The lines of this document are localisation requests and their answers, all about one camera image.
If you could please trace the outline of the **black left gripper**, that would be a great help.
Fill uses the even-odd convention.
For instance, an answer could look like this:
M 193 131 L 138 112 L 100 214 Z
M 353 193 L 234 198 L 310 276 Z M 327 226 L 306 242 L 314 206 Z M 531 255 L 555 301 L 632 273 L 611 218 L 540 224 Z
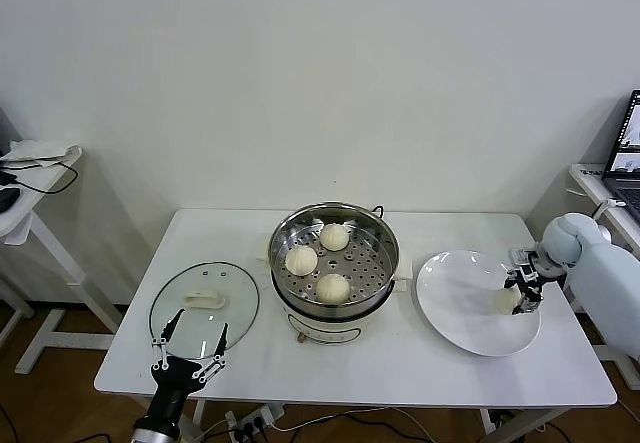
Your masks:
M 170 342 L 184 308 L 166 323 L 159 337 L 153 337 L 151 346 L 155 362 L 151 374 L 157 384 L 148 408 L 148 415 L 161 419 L 178 419 L 187 398 L 204 388 L 201 381 L 210 381 L 226 366 L 225 352 L 229 325 L 224 324 L 217 346 L 211 357 L 202 364 L 175 356 L 168 356 Z

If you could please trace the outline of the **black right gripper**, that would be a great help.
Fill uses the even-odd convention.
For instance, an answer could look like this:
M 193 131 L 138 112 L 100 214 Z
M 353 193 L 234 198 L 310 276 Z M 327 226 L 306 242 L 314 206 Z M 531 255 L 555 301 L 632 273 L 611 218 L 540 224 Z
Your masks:
M 518 287 L 520 296 L 513 308 L 513 314 L 533 313 L 543 301 L 542 287 L 531 284 L 545 284 L 553 280 L 552 272 L 545 267 L 536 251 L 525 252 L 525 263 L 507 271 L 504 289 Z

